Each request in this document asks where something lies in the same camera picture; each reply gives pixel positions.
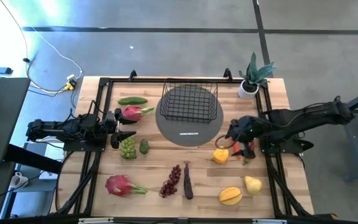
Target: concrete floor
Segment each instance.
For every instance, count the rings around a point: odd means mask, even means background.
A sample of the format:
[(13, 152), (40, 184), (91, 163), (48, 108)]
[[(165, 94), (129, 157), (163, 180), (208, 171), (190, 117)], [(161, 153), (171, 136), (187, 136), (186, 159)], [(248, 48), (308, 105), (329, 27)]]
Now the concrete floor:
[[(21, 26), (176, 27), (256, 29), (252, 0), (5, 0)], [(358, 0), (259, 0), (265, 29), (358, 30)], [(252, 52), (263, 63), (258, 34), (184, 34), (42, 32), (63, 55), (76, 60), (85, 75), (191, 75), (220, 77), (226, 67), (235, 75), (245, 70)], [(25, 33), (30, 76), (42, 86), (60, 88), (78, 69), (60, 58), (35, 32)], [(358, 95), (358, 35), (266, 35), (274, 77), (285, 79), (293, 109), (311, 103), (343, 101)], [(24, 76), (24, 43), (0, 3), (0, 66)], [(34, 119), (65, 119), (70, 93), (47, 98), (28, 93), (12, 143), (25, 141)], [(353, 159), (343, 128), (324, 126), (306, 132), (315, 147), (305, 152), (306, 175), (316, 213), (336, 213), (358, 221), (358, 181), (345, 183)], [(18, 196), (13, 213), (45, 213), (49, 200), (34, 201), (38, 211), (26, 211)]]

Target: black wire basket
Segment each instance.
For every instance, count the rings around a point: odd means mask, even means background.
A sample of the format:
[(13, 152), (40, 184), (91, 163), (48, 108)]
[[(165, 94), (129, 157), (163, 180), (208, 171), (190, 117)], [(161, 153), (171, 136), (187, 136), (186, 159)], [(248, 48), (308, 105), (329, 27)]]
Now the black wire basket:
[(209, 123), (216, 119), (218, 84), (197, 80), (164, 81), (160, 114), (173, 121)]

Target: grape bunch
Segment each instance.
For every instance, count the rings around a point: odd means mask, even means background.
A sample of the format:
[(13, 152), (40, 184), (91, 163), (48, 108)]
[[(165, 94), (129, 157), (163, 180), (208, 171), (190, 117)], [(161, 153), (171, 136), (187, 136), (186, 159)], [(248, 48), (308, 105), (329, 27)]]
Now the grape bunch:
[(125, 140), (122, 140), (119, 148), (121, 150), (121, 157), (124, 159), (136, 159), (135, 150), (135, 136), (131, 136)]
[(174, 194), (178, 189), (175, 185), (179, 182), (180, 179), (180, 166), (177, 165), (172, 168), (171, 174), (169, 175), (169, 180), (165, 181), (160, 190), (160, 196), (165, 198), (169, 195)]

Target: wooden tabletop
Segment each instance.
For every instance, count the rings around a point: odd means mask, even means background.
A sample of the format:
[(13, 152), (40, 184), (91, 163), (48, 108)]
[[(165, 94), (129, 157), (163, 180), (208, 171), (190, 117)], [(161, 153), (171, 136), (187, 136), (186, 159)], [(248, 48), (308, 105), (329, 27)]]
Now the wooden tabletop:
[[(84, 77), (76, 114), (85, 114), (91, 100), (96, 98), (100, 77)], [(281, 78), (269, 79), (269, 93), (273, 109), (289, 108), (284, 81)], [(219, 84), (218, 100), (224, 111), (224, 121), (219, 134), (226, 134), (231, 119), (244, 115), (257, 116), (256, 102), (242, 100), (238, 97), (238, 84)], [(142, 96), (148, 99), (146, 106), (156, 106), (161, 99), (163, 83), (115, 83), (112, 88), (110, 110), (120, 107), (117, 100), (126, 96)], [(106, 90), (103, 92), (101, 105), (104, 105)], [(217, 164), (211, 160), (215, 150), (214, 140), (198, 147), (182, 147), (167, 141), (155, 123), (154, 113), (144, 117), (137, 124), (121, 126), (122, 130), (137, 131), (135, 135), (136, 149), (141, 139), (147, 139), (149, 153), (144, 156), (137, 151), (137, 159), (124, 160), (120, 152), (113, 149), (109, 142), (102, 153), (92, 216), (102, 217), (202, 217), (202, 218), (269, 218), (273, 217), (272, 199), (264, 155), (256, 149), (257, 157), (249, 164), (242, 165), (241, 160), (230, 157), (225, 164)], [(75, 152), (67, 160), (62, 170), (59, 183), (60, 206), (69, 198), (78, 185), (84, 152)], [(190, 163), (191, 184), (194, 198), (187, 200), (183, 192), (183, 177), (177, 188), (178, 192), (168, 198), (162, 198), (158, 192), (173, 166), (179, 164), (184, 168)], [(300, 159), (291, 154), (283, 155), (285, 176), (288, 188), (297, 200), (310, 213), (313, 207), (310, 200), (305, 171)], [(104, 187), (111, 175), (126, 174), (136, 184), (146, 186), (146, 195), (131, 195), (120, 198), (109, 195)], [(260, 195), (247, 193), (241, 177), (249, 175), (260, 179), (263, 183)], [(219, 193), (227, 187), (240, 188), (243, 198), (234, 205), (227, 206), (219, 202)], [(88, 187), (84, 191), (85, 207)], [(282, 193), (278, 190), (280, 208), (284, 211)]]

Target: yellow connector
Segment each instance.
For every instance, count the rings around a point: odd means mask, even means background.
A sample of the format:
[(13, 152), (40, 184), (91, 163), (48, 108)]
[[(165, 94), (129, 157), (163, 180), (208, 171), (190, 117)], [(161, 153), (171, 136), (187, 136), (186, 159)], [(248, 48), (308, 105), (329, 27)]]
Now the yellow connector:
[(65, 90), (74, 90), (74, 86), (70, 82), (66, 82)]

